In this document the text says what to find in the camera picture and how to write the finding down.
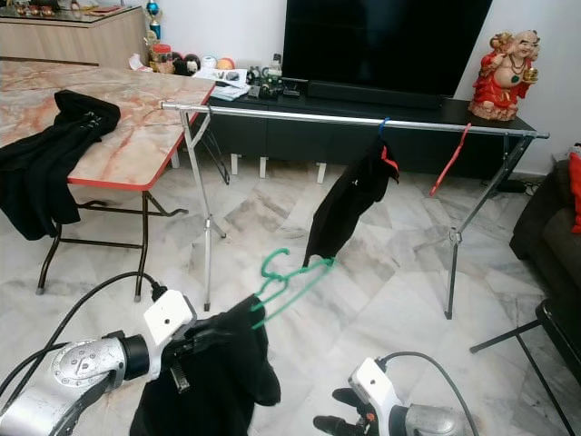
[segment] paper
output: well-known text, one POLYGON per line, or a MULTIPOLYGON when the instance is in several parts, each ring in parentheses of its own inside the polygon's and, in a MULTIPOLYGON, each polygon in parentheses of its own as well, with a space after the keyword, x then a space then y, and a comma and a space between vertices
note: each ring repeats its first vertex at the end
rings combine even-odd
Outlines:
POLYGON ((231 102, 241 95, 245 95, 251 89, 246 84, 246 70, 219 70, 217 68, 202 67, 192 77, 210 79, 227 86, 218 86, 212 91, 212 97, 231 102))
POLYGON ((212 91, 212 97, 231 102, 241 95, 248 93, 250 89, 251 87, 248 84, 246 84, 243 88, 236 88, 234 86, 216 86, 212 91))
POLYGON ((246 86, 246 70, 219 70, 217 68, 202 67, 199 72, 193 75, 199 79, 210 79, 216 82, 222 82, 236 88, 246 86))
POLYGON ((133 56, 129 58, 129 66, 134 71, 147 71, 147 72, 153 71, 153 69, 150 68, 149 66, 145 66, 142 64, 142 59, 137 53, 134 53, 133 56))

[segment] blue hanger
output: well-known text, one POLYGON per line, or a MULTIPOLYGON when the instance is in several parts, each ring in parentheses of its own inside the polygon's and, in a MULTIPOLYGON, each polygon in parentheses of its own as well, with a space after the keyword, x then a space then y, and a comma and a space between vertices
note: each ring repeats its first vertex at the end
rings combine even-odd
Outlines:
POLYGON ((381 123, 381 124, 379 125, 379 136, 382 136, 382 135, 383 135, 383 127, 385 126, 385 123, 386 123, 387 121, 389 121, 390 119, 391 119, 391 118, 389 118, 388 116, 386 116, 386 117, 385 117, 385 119, 383 120, 383 123, 381 123))

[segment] television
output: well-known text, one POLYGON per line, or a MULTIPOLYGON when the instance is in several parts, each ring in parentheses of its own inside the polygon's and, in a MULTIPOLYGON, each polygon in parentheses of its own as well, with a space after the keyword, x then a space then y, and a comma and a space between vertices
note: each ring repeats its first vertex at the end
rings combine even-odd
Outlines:
POLYGON ((288 0, 285 78, 455 93, 492 0, 288 0))

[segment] clothes drying rack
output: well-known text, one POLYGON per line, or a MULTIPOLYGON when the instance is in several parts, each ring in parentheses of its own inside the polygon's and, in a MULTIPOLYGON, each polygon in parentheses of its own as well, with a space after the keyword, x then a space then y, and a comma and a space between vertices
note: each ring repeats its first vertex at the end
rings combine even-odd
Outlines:
MULTIPOLYGON (((180 113, 182 120, 184 138, 192 163, 193 175, 197 185, 197 191, 202 203, 202 210, 205 217, 204 232, 205 232, 205 284, 204 290, 206 293, 206 300, 204 310, 210 310, 210 289, 211 289, 211 269, 212 269, 212 230, 219 234, 222 238, 226 237, 226 233, 214 222, 212 214, 208 208, 208 200, 202 184, 202 176, 198 167, 198 162, 195 156, 194 148, 196 144, 202 139, 202 136, 210 123, 212 114, 230 115, 230 116, 247 116, 250 118, 268 118, 273 120, 287 120, 299 121, 306 123, 330 123, 330 124, 355 124, 355 125, 375 125, 384 124, 385 128, 393 129, 409 129, 409 130, 430 130, 436 132, 459 132, 462 133, 466 129, 465 125, 458 124, 433 124, 433 123, 416 123, 409 121, 394 121, 376 118, 357 118, 349 116, 331 116, 331 115, 316 115, 316 114, 295 114, 286 112, 271 112, 271 111, 256 111, 251 109, 237 109, 230 107, 210 107, 202 104, 187 104, 176 102, 162 102, 162 109, 174 110, 180 113), (190 127, 189 114, 193 113, 207 114, 202 122, 198 132, 192 137, 190 127)), ((458 265, 458 247, 462 243, 462 232, 468 227, 472 219, 476 216, 480 208, 484 205, 486 200, 497 188, 498 184, 515 168, 518 161, 525 153, 527 148, 534 139, 547 139, 549 134, 540 133, 528 130, 513 130, 501 129, 496 127, 478 127, 472 126, 470 128, 471 134, 493 134, 504 136, 504 160, 502 166, 497 171, 495 176, 488 184, 485 191, 477 199, 472 209, 467 216, 462 220, 458 227, 452 226, 449 229, 448 240, 450 243, 450 257, 448 267, 448 306, 444 311, 446 318, 452 319, 452 309, 454 305, 454 286, 456 283, 456 268, 458 265), (509 152, 509 137, 519 137, 515 148, 509 152)))

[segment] red table edge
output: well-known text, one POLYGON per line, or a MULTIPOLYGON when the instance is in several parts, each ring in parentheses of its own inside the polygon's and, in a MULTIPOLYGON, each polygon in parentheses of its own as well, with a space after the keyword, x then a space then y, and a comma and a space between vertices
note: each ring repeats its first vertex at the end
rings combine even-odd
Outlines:
MULTIPOLYGON (((210 99, 210 95, 212 94, 212 91, 214 90, 215 86, 216 85, 213 85, 212 88, 210 88, 210 91, 208 91, 208 94, 202 100, 202 104, 206 104, 208 102, 208 100, 210 99)), ((193 122, 195 121, 198 114, 199 114, 199 112, 196 112, 193 115, 193 117, 190 119, 190 125, 193 124, 193 122)), ((155 185, 155 182, 157 182, 157 179, 159 179, 162 176, 163 170, 167 166, 167 163, 170 162, 170 159, 172 159, 173 154, 176 153, 176 149, 178 148, 178 145, 180 145, 182 143, 182 141, 183 141, 183 132, 180 135, 180 137, 178 138, 178 140, 175 142, 175 144, 173 145, 172 150, 170 150, 170 152, 165 157, 165 160, 163 161, 162 165, 160 166, 160 169, 157 171, 157 173, 153 176, 152 180, 148 184, 103 182, 103 181, 99 181, 99 180, 76 179, 74 177, 68 177, 66 179, 66 181, 69 184, 78 184, 81 186, 93 186, 93 187, 97 187, 97 188, 123 189, 125 191, 139 191, 139 192, 149 191, 150 189, 153 188, 153 186, 155 185)))

